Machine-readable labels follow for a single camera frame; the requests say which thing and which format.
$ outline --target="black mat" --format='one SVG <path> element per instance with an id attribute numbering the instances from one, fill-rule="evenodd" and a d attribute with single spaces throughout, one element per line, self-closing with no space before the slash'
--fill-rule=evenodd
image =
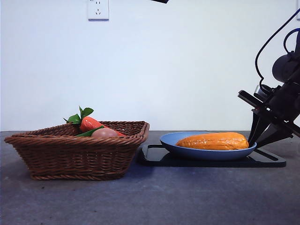
<path id="1" fill-rule="evenodd" d="M 247 157 L 234 161 L 200 161 L 178 157 L 162 145 L 144 145 L 140 149 L 137 162 L 147 166 L 184 167 L 285 167 L 286 160 L 263 149 L 256 149 Z"/>

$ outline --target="wicker basket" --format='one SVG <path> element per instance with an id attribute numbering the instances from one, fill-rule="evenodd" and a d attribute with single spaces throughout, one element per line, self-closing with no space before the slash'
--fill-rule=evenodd
<path id="1" fill-rule="evenodd" d="M 26 163 L 34 180 L 113 180 L 124 176 L 138 146 L 149 133 L 144 121 L 101 121 L 127 136 L 76 137 L 71 123 L 5 138 Z"/>

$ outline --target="gray table surface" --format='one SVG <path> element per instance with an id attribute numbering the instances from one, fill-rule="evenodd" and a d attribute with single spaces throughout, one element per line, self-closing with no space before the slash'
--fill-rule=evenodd
<path id="1" fill-rule="evenodd" d="M 1 132 L 2 225 L 300 224 L 297 137 L 264 147 L 286 159 L 283 168 L 148 167 L 134 159 L 118 180 L 38 181 L 3 142 L 13 133 Z M 145 144 L 167 133 L 150 131 Z"/>

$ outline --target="blue bowl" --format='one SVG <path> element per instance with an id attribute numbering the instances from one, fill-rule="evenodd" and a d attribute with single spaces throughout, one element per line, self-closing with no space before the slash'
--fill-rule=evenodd
<path id="1" fill-rule="evenodd" d="M 206 150 L 206 149 L 192 149 L 176 146 L 175 144 L 185 137 L 191 135 L 200 135 L 208 132 L 176 132 L 169 133 L 160 137 L 160 142 L 162 145 L 171 153 L 178 156 L 188 157 L 199 160 L 210 160 L 210 161 L 229 161 L 236 160 L 248 156 L 254 149 L 256 149 L 257 144 L 254 143 L 253 146 L 247 149 L 239 150 Z"/>

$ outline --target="basket rim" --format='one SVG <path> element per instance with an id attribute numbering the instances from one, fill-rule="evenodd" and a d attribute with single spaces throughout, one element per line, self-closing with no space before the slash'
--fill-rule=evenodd
<path id="1" fill-rule="evenodd" d="M 143 123 L 143 126 L 138 134 L 135 135 L 127 135 L 127 136 L 117 136 L 117 137 L 109 137 L 109 138 L 97 138 L 97 137 L 76 137 L 71 135 L 33 135 L 31 132 L 42 132 L 51 128 L 59 128 L 61 126 L 72 126 L 72 124 L 62 124 L 54 127 L 47 127 L 34 131 L 27 131 L 24 133 L 14 134 L 10 137 L 5 138 L 6 143 L 13 144 L 16 140 L 28 141 L 28 145 L 35 145 L 35 142 L 47 142 L 47 144 L 62 144 L 67 143 L 70 145 L 79 145 L 79 144 L 87 144 L 87 145 L 124 145 L 130 143 L 142 143 L 148 137 L 149 132 L 149 123 L 145 121 L 102 121 L 105 123 Z"/>

